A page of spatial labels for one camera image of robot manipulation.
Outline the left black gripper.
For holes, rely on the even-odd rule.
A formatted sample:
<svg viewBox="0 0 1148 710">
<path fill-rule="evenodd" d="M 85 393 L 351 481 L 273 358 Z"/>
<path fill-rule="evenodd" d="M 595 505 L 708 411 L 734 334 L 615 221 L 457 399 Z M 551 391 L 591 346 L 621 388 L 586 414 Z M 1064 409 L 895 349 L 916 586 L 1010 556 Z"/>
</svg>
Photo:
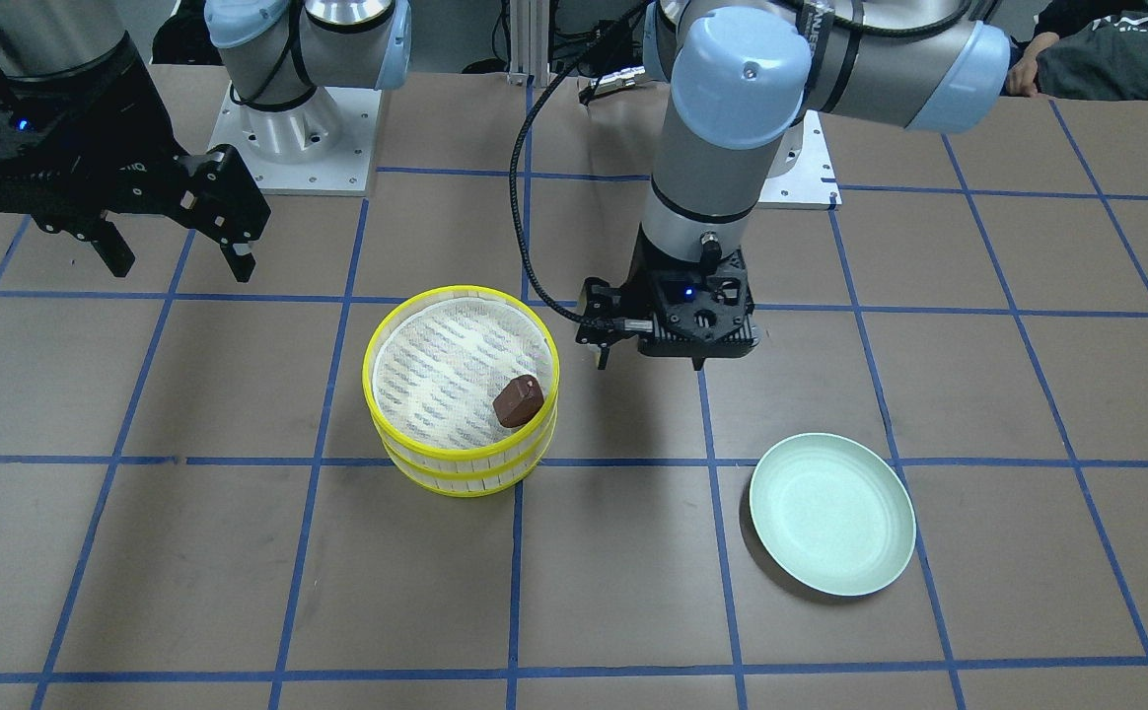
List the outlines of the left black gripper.
<svg viewBox="0 0 1148 710">
<path fill-rule="evenodd" d="M 672 257 L 638 231 L 631 268 L 618 287 L 584 280 L 575 340 L 596 349 L 596 369 L 608 368 L 611 346 L 636 338 L 649 358 L 745 358 L 760 342 L 754 301 L 740 248 L 700 244 L 695 262 Z"/>
</svg>

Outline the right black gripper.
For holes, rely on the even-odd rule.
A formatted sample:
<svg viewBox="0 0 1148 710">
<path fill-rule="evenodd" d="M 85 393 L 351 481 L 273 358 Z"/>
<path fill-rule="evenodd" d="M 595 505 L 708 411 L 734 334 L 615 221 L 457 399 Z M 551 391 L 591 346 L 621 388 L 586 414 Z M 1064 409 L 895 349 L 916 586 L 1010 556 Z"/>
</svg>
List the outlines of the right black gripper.
<svg viewBox="0 0 1148 710">
<path fill-rule="evenodd" d="M 222 242 L 236 283 L 255 269 L 253 244 L 270 206 L 228 145 L 183 149 L 149 68 L 127 34 L 102 55 L 42 80 L 0 67 L 0 213 L 57 230 L 104 213 L 156 214 Z M 109 219 L 86 242 L 117 278 L 135 252 Z"/>
</svg>

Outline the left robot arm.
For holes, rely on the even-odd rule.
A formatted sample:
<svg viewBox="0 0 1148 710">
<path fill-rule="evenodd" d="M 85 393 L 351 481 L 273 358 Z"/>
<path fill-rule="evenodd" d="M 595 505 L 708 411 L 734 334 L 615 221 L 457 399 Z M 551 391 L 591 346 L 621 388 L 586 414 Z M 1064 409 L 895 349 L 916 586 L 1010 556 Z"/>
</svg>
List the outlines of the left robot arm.
<svg viewBox="0 0 1148 710">
<path fill-rule="evenodd" d="M 744 358 L 758 344 L 752 211 L 808 111 L 962 133 L 1001 94 L 1010 38 L 965 1 L 649 1 L 646 65 L 669 86 L 631 268 L 588 278 L 577 342 L 649 358 Z"/>
</svg>

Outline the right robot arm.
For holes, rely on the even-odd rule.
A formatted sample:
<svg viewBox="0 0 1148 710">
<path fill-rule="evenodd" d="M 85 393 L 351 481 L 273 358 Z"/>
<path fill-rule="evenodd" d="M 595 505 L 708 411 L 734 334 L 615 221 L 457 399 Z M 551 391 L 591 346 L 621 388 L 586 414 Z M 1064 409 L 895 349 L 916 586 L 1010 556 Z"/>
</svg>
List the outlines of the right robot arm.
<svg viewBox="0 0 1148 710">
<path fill-rule="evenodd" d="M 295 165 L 341 141 L 334 87 L 400 87 L 406 1 L 208 1 L 242 142 Z M 239 145 L 191 154 L 110 1 L 0 1 L 0 214 L 91 244 L 110 273 L 135 255 L 107 216 L 176 219 L 247 281 L 270 219 Z"/>
</svg>

